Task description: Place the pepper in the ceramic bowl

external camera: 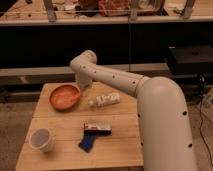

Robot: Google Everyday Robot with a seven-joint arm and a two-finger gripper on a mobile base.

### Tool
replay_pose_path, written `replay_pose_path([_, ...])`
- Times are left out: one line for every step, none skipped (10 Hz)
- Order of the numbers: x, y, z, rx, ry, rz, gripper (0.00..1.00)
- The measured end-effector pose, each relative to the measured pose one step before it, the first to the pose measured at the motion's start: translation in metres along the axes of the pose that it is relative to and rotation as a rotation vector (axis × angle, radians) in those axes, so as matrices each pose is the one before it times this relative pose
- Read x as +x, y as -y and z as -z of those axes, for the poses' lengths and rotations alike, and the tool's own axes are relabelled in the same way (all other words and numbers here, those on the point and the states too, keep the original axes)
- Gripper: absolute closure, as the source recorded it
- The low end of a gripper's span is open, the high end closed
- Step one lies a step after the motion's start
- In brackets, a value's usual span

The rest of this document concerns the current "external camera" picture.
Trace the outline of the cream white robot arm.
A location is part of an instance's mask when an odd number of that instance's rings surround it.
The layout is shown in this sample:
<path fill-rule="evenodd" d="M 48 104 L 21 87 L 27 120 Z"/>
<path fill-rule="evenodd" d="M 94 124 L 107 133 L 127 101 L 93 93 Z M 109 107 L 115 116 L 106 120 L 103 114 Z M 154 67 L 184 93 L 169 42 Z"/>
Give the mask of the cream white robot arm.
<path fill-rule="evenodd" d="M 91 50 L 70 67 L 81 89 L 96 80 L 137 99 L 145 171 L 198 171 L 187 104 L 176 82 L 100 66 Z"/>

